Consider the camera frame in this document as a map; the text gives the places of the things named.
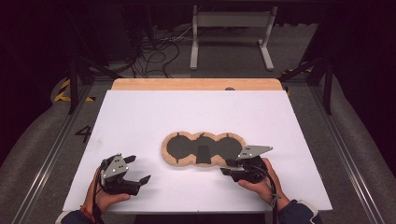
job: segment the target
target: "sleeve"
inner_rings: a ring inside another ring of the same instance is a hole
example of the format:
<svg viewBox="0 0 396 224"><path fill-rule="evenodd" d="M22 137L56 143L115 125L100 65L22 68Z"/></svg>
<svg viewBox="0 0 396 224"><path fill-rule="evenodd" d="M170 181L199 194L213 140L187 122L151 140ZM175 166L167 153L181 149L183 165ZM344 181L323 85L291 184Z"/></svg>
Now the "sleeve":
<svg viewBox="0 0 396 224"><path fill-rule="evenodd" d="M61 220L62 224L92 224L89 218L87 218L81 211L76 210L68 213Z"/></svg>
<svg viewBox="0 0 396 224"><path fill-rule="evenodd" d="M280 224L322 224L318 210L303 200L292 200L278 213Z"/></svg>

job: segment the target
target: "person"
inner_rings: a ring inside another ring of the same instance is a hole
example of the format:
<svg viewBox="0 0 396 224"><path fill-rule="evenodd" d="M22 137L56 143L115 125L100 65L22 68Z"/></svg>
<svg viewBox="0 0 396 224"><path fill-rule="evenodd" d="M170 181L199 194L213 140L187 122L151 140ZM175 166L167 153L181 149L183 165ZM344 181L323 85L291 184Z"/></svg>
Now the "person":
<svg viewBox="0 0 396 224"><path fill-rule="evenodd" d="M268 159L263 158L263 162L265 163L269 176L272 177L274 183L276 185L276 193L280 196L276 202L276 209L278 211L278 221L280 224L305 224L305 223L315 223L321 224L322 220L320 215L318 214L318 210L308 202L303 200L290 200L286 194L283 192L281 188L281 184L279 178L269 162ZM61 220L62 224L87 224L87 223L95 223L92 216L92 195L94 189L94 181L91 182L87 197L84 201L84 204L81 206L80 210L76 210L66 215L61 215L58 219ZM256 184L252 184L246 180L239 180L238 185L242 188L251 190L256 192L261 199L263 199L266 203L271 204L273 200L273 192L271 188L267 184L268 179L264 179ZM99 207L100 211L104 213L112 204L123 202L129 200L131 198L128 194L118 194L118 195L110 195L105 193L100 189L100 186L97 186L98 193L96 194L96 204Z"/></svg>

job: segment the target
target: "white board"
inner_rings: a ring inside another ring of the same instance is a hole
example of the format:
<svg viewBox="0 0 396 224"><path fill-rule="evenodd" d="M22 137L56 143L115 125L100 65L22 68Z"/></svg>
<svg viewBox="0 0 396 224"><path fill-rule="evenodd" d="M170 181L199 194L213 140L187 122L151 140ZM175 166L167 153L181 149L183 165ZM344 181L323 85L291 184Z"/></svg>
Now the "white board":
<svg viewBox="0 0 396 224"><path fill-rule="evenodd" d="M223 175L218 166L173 167L161 155L173 132L237 133L248 145L272 146L262 154L275 168L290 199L331 210L318 170L284 91L108 91L81 159L64 211L79 209L95 169L117 153L128 157L126 180L151 175L138 195L109 212L257 213L271 210L254 192Z"/></svg>

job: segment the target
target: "wooden edge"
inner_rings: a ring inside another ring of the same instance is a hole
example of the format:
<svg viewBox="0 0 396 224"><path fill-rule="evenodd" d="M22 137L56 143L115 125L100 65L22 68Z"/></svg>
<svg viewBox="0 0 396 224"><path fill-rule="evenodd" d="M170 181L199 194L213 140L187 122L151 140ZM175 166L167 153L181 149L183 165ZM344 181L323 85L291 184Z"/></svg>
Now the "wooden edge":
<svg viewBox="0 0 396 224"><path fill-rule="evenodd" d="M204 164L204 163L200 163L200 164L196 164L196 156L193 154L190 154L188 157L183 158L177 160L169 154L169 152L167 151L167 144L169 142L169 140L171 140L173 137L176 137L177 135L183 135L186 136L187 138L189 138L191 141L198 139L202 134L206 137L209 137L211 139L213 139L214 141L218 142L220 139L225 138L225 137L232 137L234 139L236 139L241 146L245 146L245 140L239 136L236 133L221 133L218 135L214 135L213 133L187 133L187 132L175 132L175 133L170 133L168 134L164 139L163 139L163 143L162 143L162 147L161 147L161 154L163 155L163 159L166 161L166 163L172 165L172 166L178 166L178 167L183 167L183 166L188 166L188 165L195 165L195 166L199 166L199 167L211 167L211 166L227 166L225 160L219 156L219 155L215 155L214 157L212 157L210 159L211 163L210 164Z"/></svg>
<svg viewBox="0 0 396 224"><path fill-rule="evenodd" d="M276 78L118 78L113 91L282 91Z"/></svg>

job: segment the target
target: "human hand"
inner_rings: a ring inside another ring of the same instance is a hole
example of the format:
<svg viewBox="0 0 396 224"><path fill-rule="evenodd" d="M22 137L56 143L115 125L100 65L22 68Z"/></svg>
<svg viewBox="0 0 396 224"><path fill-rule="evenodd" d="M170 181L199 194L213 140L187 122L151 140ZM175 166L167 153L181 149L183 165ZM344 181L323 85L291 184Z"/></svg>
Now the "human hand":
<svg viewBox="0 0 396 224"><path fill-rule="evenodd" d="M93 191L95 185L95 178L97 173L100 172L99 169L96 169L95 175L93 176L93 180L88 187L87 196L85 198L85 202L83 206L87 209L87 211L92 215L92 203L93 203ZM104 213L112 204L120 203L131 198L129 194L115 194L111 195L102 190L100 184L98 183L96 186L96 198L95 202L102 213Z"/></svg>
<svg viewBox="0 0 396 224"><path fill-rule="evenodd" d="M262 158L262 161L265 163L265 166L268 169L268 174L274 180L276 186L276 193L280 196L280 199L277 200L277 204L276 204L277 210L280 211L282 208L284 208L286 205L290 203L290 200L283 193L283 190L280 186L279 178L277 177L277 174L273 169L271 162L269 162L268 159L266 158ZM268 177L265 177L264 180L256 184L252 184L244 179L241 179L238 181L238 184L245 189L249 189L251 191L256 192L257 194L259 194L260 198L262 198L266 203L271 204L271 201L273 200L273 192L269 187Z"/></svg>

